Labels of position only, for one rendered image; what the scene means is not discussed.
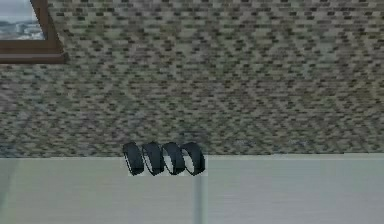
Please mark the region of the brown framed window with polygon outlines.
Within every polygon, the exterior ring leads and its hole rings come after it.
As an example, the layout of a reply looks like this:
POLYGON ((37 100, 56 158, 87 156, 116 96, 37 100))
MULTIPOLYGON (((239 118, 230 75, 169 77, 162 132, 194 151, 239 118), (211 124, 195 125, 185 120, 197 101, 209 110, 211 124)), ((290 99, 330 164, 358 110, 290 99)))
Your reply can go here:
POLYGON ((0 64, 64 64, 48 0, 0 0, 0 64))

